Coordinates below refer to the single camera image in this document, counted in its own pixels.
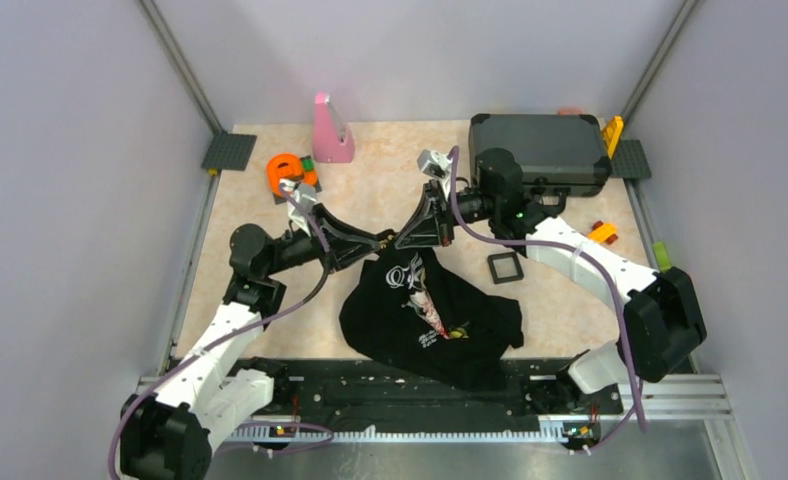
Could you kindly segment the black printed t-shirt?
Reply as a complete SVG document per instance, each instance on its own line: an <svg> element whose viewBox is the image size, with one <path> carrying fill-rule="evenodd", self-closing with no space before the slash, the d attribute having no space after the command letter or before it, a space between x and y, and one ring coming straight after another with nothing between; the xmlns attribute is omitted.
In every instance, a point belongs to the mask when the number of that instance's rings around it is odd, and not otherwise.
<svg viewBox="0 0 788 480"><path fill-rule="evenodd" d="M490 295L431 249L363 263L339 313L347 344L371 360L473 392L506 387L501 358L524 344L518 301Z"/></svg>

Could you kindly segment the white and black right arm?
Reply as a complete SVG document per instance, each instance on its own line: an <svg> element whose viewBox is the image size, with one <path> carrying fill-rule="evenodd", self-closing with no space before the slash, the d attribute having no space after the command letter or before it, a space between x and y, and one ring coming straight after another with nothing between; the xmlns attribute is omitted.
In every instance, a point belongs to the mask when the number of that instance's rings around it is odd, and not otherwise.
<svg viewBox="0 0 788 480"><path fill-rule="evenodd" d="M393 242L398 249L449 245L461 228L473 238L515 250L547 265L614 311L617 340L570 362L556 385L559 404L582 412L607 386L626 382L634 397L671 373L707 338L691 277L634 263L571 227L561 218L566 197L545 205L527 193L512 155L496 150L483 159L472 185L457 190L459 149L423 150L419 170L429 176L412 217Z"/></svg>

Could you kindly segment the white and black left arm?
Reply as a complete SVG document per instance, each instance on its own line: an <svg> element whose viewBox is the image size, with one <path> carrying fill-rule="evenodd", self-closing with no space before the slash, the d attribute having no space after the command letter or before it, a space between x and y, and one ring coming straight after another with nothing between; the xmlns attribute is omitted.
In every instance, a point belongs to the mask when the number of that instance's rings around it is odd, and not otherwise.
<svg viewBox="0 0 788 480"><path fill-rule="evenodd" d="M288 203L278 238L257 224L230 237L232 276L199 340L170 371L125 404L108 452L113 479L201 479L221 445L254 413L278 413L290 386L264 371L232 371L273 322L314 298L328 276L390 244L340 221L323 204Z"/></svg>

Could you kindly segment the pink wedge stand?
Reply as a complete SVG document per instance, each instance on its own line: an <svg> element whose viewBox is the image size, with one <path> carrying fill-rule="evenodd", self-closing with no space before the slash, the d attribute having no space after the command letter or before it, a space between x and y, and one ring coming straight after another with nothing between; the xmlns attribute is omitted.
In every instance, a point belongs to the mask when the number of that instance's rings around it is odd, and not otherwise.
<svg viewBox="0 0 788 480"><path fill-rule="evenodd" d="M330 95L318 92L314 100L312 155L318 163L351 163L355 141L349 125L338 115Z"/></svg>

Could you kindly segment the dark grey baseplate left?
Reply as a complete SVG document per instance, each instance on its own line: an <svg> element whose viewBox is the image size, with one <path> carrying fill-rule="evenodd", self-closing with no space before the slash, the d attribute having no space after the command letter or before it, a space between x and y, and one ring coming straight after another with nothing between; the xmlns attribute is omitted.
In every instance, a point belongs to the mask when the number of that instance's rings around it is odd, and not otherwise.
<svg viewBox="0 0 788 480"><path fill-rule="evenodd" d="M258 137L222 131L211 140L201 163L204 170L245 171Z"/></svg>

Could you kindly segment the dark grey baseplate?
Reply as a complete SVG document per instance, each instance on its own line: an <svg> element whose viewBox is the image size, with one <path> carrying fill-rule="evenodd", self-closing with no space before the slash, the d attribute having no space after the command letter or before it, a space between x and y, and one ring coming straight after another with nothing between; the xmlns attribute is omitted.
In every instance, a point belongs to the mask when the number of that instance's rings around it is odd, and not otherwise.
<svg viewBox="0 0 788 480"><path fill-rule="evenodd" d="M245 171L258 137L222 131L211 140L201 163L204 170Z"/></svg>
<svg viewBox="0 0 788 480"><path fill-rule="evenodd" d="M652 177L645 150L638 139L620 140L611 161L613 178L646 180Z"/></svg>

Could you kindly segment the black hard carrying case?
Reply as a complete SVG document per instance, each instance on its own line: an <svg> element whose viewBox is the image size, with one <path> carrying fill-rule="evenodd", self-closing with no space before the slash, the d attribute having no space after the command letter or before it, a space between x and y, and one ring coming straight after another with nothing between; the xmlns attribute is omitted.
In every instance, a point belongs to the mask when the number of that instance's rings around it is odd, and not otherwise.
<svg viewBox="0 0 788 480"><path fill-rule="evenodd" d="M470 119L471 178L490 155L505 153L522 171L522 183L542 193L594 197L612 175L598 119L589 114L490 114Z"/></svg>

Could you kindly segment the orange toy car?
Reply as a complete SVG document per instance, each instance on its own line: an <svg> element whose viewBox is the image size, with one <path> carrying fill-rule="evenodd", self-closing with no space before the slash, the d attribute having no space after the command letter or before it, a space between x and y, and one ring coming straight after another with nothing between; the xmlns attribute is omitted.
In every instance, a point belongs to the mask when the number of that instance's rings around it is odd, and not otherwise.
<svg viewBox="0 0 788 480"><path fill-rule="evenodd" d="M596 243L611 245L618 240L618 229L612 223L597 221L587 237Z"/></svg>

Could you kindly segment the salmon toy block behind case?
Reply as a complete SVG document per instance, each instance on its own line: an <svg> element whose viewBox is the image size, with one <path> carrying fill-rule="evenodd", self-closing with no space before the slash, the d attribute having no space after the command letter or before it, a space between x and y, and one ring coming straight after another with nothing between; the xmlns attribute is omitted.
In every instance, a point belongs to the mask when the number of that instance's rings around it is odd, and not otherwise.
<svg viewBox="0 0 788 480"><path fill-rule="evenodd" d="M556 113L558 115L582 115L585 111L579 107L561 107Z"/></svg>

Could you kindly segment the yellow toy piece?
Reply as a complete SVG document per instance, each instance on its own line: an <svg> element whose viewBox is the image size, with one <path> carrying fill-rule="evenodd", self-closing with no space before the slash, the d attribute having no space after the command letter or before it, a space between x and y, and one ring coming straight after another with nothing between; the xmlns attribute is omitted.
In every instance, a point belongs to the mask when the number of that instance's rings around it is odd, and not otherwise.
<svg viewBox="0 0 788 480"><path fill-rule="evenodd" d="M621 116L612 117L602 128L601 135L609 158L613 158L624 130Z"/></svg>

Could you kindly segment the dark grey baseplate right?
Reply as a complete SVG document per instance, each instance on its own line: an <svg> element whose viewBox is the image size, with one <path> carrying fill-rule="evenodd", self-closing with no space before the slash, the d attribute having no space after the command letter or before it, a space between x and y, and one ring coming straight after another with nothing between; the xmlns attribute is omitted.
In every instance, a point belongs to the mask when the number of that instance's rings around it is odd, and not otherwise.
<svg viewBox="0 0 788 480"><path fill-rule="evenodd" d="M646 180L652 177L645 150L638 139L620 140L611 161L613 178Z"/></svg>

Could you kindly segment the green toy block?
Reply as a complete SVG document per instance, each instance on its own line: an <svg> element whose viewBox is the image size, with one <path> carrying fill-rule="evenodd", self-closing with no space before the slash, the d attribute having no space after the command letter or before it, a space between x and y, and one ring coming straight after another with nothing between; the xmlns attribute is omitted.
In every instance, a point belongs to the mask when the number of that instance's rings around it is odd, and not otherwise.
<svg viewBox="0 0 788 480"><path fill-rule="evenodd" d="M656 265L660 271L664 272L673 267L667 247L662 241L654 242L652 244L652 251Z"/></svg>

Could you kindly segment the black square frame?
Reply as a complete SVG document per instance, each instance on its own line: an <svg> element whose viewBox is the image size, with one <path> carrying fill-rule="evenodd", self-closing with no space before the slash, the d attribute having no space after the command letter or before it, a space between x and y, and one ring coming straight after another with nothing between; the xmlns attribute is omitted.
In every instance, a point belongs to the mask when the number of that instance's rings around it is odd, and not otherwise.
<svg viewBox="0 0 788 480"><path fill-rule="evenodd" d="M495 285L518 282L525 278L519 256L515 252L491 254L486 260Z"/></svg>

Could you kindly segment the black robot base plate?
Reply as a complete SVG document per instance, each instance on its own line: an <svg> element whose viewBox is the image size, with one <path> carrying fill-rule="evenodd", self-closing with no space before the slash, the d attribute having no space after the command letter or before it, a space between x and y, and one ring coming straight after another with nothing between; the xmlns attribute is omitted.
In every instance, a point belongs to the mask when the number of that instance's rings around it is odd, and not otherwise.
<svg viewBox="0 0 788 480"><path fill-rule="evenodd" d="M274 402L260 410L269 421L294 420L337 433L500 433L535 432L549 415L592 412L620 415L619 390L608 387L573 403L555 380L563 359L501 362L505 378L496 391L471 392L370 360L252 358L231 371L261 367L276 376Z"/></svg>

